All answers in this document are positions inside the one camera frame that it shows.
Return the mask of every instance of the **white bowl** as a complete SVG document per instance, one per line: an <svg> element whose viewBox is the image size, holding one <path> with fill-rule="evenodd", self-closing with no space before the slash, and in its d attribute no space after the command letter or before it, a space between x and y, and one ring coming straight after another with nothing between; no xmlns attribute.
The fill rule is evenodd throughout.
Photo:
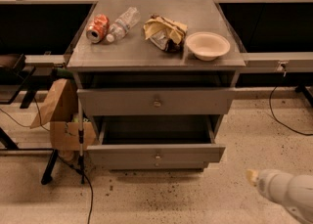
<svg viewBox="0 0 313 224"><path fill-rule="evenodd" d="M228 40L212 32L196 32L186 39L187 47L203 61L213 61L227 54L231 48Z"/></svg>

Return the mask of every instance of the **floor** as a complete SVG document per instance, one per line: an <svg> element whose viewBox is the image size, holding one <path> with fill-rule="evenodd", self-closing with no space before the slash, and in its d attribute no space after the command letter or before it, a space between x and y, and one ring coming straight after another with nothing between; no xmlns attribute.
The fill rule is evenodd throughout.
<svg viewBox="0 0 313 224"><path fill-rule="evenodd" d="M271 89L238 92L216 138L226 152L204 172L107 171L93 165L86 153L86 175L94 194L90 223L297 223L246 180L248 168L313 175L313 137L295 134L273 119ZM39 107L44 98L44 92L37 95ZM29 125L37 107L32 103L20 110L19 104L17 98L0 109ZM293 88L278 89L272 106L275 116L290 127L313 132L312 108ZM46 130L20 127L2 112L0 120L20 147L49 147ZM41 185L49 154L0 152L0 223L87 223L91 190L87 181L81 184L78 173L58 159L52 182Z"/></svg>

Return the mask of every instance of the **cabinet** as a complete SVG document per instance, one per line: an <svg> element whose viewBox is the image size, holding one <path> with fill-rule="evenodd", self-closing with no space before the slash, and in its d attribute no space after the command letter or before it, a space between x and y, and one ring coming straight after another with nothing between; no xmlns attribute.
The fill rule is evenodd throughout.
<svg viewBox="0 0 313 224"><path fill-rule="evenodd" d="M212 0L100 0L93 15L113 20L129 6L142 18L124 39L91 44L83 33L68 63L99 138L99 145L88 147L90 157L107 169L206 168L219 162L225 146L215 136L245 65L227 24ZM196 59L186 47L164 53L144 39L143 24L155 13L187 24L187 35L223 35L231 51L213 62Z"/></svg>

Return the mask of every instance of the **clear plastic bottle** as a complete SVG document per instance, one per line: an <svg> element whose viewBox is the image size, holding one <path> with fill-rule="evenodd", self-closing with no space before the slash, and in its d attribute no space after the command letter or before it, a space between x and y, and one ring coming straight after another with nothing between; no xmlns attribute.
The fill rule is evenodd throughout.
<svg viewBox="0 0 313 224"><path fill-rule="evenodd" d="M110 25L107 40L109 42L114 42L122 39L128 33L129 29L137 24L139 20L140 13L138 9L130 7Z"/></svg>

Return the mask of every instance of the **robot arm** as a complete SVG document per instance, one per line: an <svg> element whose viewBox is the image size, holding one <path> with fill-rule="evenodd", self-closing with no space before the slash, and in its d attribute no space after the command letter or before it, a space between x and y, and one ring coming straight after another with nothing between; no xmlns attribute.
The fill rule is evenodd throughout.
<svg viewBox="0 0 313 224"><path fill-rule="evenodd" d="M313 176L294 176L280 170L248 170L249 183L261 196L280 204L303 224L313 224Z"/></svg>

